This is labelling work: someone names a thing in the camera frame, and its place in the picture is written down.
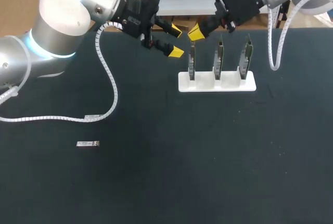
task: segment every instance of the black mat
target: black mat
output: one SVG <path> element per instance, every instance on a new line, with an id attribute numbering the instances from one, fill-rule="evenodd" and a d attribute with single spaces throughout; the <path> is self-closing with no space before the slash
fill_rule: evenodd
<path id="1" fill-rule="evenodd" d="M 223 34 L 224 69 L 247 33 L 258 89 L 230 94 L 178 92 L 185 35 L 159 35 L 186 50 L 177 60 L 104 34 L 120 99 L 107 120 L 0 123 L 0 222 L 333 223 L 333 31 L 291 30 L 278 72 L 267 32 Z M 211 70 L 218 37 L 197 44 L 197 70 Z M 90 34 L 65 74 L 30 81 L 0 115 L 83 117 L 111 103 Z"/>

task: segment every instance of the dark tabletop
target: dark tabletop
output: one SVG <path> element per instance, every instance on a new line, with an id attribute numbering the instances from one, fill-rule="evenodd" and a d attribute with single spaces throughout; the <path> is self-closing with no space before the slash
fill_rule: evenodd
<path id="1" fill-rule="evenodd" d="M 157 34 L 179 60 L 105 33 L 119 88 L 107 120 L 0 123 L 0 223 L 333 223 L 333 31 L 290 30 L 277 72 L 266 31 L 224 33 L 224 70 L 248 33 L 257 91 L 213 94 L 178 92 L 186 34 Z M 197 43 L 197 70 L 212 69 L 219 36 Z M 112 100 L 89 34 L 63 75 L 28 82 L 0 115 L 82 118 Z"/>

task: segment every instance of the white holder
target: white holder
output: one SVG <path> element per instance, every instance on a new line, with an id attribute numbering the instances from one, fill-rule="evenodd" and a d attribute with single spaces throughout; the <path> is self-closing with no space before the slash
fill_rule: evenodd
<path id="1" fill-rule="evenodd" d="M 222 71 L 221 79 L 216 80 L 213 71 L 195 72 L 195 80 L 190 81 L 189 72 L 178 74 L 180 92 L 242 92 L 255 91 L 257 86 L 252 71 L 248 71 L 246 80 L 242 80 L 237 71 Z"/>

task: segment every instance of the metal screw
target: metal screw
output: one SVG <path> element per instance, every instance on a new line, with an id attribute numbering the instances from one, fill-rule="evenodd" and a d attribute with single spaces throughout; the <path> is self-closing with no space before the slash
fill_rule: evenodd
<path id="1" fill-rule="evenodd" d="M 100 8 L 100 7 L 97 7 L 96 9 L 95 9 L 95 12 L 96 12 L 96 14 L 103 14 L 103 10 L 102 10 L 102 8 Z"/>

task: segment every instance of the white label tag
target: white label tag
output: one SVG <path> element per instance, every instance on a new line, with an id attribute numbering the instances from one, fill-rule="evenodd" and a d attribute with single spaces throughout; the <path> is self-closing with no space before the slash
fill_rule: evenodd
<path id="1" fill-rule="evenodd" d="M 84 119 L 91 119 L 91 118 L 96 118 L 96 117 L 100 117 L 101 115 L 86 115 L 84 117 Z"/>
<path id="2" fill-rule="evenodd" d="M 77 142 L 77 147 L 99 147 L 99 141 L 95 142 Z"/>

